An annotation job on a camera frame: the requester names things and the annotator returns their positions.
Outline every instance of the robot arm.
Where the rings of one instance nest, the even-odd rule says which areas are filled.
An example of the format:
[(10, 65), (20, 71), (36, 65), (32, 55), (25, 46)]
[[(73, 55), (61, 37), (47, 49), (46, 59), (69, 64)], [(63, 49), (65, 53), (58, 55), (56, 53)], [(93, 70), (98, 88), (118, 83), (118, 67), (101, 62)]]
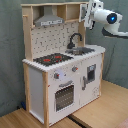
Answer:
[(93, 29), (95, 22), (104, 24), (104, 36), (128, 39), (128, 32), (118, 32), (123, 16), (113, 11), (103, 9), (103, 2), (90, 0), (89, 4), (80, 5), (79, 22), (85, 21), (84, 26)]

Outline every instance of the play kitchen sink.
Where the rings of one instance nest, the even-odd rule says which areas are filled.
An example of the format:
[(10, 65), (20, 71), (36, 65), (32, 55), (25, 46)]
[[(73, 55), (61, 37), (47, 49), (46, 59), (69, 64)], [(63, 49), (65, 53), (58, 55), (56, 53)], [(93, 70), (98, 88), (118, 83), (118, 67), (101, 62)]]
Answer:
[(94, 51), (95, 51), (94, 49), (90, 49), (90, 48), (77, 47), (77, 48), (68, 49), (65, 51), (65, 53), (72, 54), (72, 55), (84, 55)]

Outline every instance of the backsplash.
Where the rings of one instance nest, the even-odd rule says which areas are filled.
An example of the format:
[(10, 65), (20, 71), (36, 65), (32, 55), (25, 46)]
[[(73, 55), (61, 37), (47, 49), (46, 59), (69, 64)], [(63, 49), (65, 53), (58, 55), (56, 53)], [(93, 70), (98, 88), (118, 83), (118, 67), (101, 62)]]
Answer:
[[(78, 26), (78, 22), (73, 22), (32, 29), (33, 58), (66, 50), (70, 37), (78, 33)], [(73, 38), (73, 43), (78, 46), (78, 36)]]

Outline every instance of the faucet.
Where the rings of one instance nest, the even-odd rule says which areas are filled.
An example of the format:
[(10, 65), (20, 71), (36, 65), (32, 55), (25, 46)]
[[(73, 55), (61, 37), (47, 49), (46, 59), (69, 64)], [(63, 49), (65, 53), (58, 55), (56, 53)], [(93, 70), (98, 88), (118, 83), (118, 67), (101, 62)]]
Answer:
[(80, 41), (82, 41), (82, 35), (80, 33), (74, 33), (71, 37), (70, 37), (70, 43), (67, 45), (68, 49), (72, 49), (73, 47), (75, 47), (75, 44), (73, 44), (72, 39), (75, 35), (80, 36)]

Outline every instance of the kitchen counter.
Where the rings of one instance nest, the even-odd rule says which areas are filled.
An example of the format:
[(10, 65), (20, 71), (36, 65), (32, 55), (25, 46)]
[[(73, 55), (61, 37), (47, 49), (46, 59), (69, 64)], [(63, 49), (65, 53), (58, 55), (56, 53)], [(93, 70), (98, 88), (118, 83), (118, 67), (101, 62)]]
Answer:
[(102, 54), (102, 53), (105, 52), (105, 48), (103, 48), (101, 46), (97, 46), (97, 45), (86, 45), (86, 48), (91, 48), (91, 49), (94, 49), (95, 51), (84, 54), (84, 55), (74, 56), (74, 55), (65, 53), (66, 50), (64, 50), (64, 51), (61, 52), (61, 54), (73, 57), (74, 59), (71, 59), (71, 60), (68, 60), (68, 61), (65, 61), (65, 62), (62, 62), (62, 63), (54, 64), (54, 65), (49, 66), (49, 67), (43, 66), (43, 65), (38, 64), (36, 62), (31, 62), (27, 59), (24, 59), (23, 62), (41, 70), (41, 71), (48, 72), (48, 71), (50, 71), (54, 68), (59, 68), (60, 66), (64, 66), (66, 64), (71, 64), (71, 63), (74, 63), (74, 62), (82, 61), (83, 59), (87, 59), (87, 58), (90, 58), (90, 57), (93, 57), (93, 56), (96, 56), (96, 55), (99, 55), (99, 54)]

